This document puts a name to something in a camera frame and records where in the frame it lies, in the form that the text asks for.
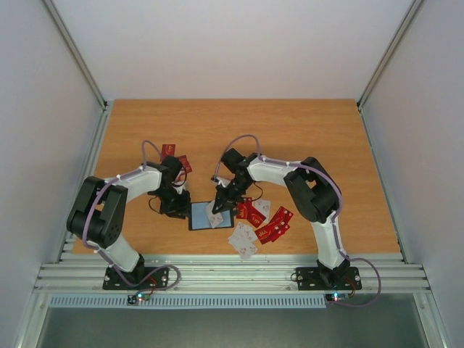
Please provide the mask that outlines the black leather card holder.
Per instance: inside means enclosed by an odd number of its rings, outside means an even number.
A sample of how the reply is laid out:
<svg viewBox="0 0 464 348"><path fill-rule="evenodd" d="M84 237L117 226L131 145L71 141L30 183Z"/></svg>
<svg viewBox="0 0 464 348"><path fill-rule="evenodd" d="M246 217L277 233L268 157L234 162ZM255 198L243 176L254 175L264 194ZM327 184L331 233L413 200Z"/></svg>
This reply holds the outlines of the black leather card holder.
<svg viewBox="0 0 464 348"><path fill-rule="evenodd" d="M188 229L190 231L234 227L232 211L227 210L213 214L213 204L214 202L195 202L191 204L188 218Z"/></svg>

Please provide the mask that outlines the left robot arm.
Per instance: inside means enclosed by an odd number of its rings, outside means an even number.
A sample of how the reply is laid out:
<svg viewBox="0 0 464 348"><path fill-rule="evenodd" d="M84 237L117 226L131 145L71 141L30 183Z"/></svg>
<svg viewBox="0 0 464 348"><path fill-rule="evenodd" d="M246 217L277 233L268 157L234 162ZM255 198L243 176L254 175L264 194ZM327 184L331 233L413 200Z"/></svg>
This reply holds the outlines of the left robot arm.
<svg viewBox="0 0 464 348"><path fill-rule="evenodd" d="M176 181L185 172L178 158L166 156L159 164L145 162L134 171L114 178L89 176L80 187L66 228L84 247L100 254L128 288L137 289L148 276L142 255L123 236L126 204L147 194L159 199L161 215L186 219L190 213L190 193L185 181Z"/></svg>

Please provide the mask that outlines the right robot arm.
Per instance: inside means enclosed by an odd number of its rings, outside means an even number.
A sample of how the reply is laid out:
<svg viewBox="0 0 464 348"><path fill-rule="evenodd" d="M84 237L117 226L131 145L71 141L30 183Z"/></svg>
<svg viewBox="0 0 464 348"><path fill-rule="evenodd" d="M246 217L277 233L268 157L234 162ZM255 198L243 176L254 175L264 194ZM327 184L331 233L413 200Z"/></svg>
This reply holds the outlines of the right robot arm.
<svg viewBox="0 0 464 348"><path fill-rule="evenodd" d="M326 289L344 281L350 267L339 232L343 201L341 190L314 157L302 162L271 159L253 153L243 156L234 148L225 151L219 165L233 174L226 182L215 173L214 213L232 209L243 202L248 188L258 182L285 186L299 214L312 226L318 247L318 278Z"/></svg>

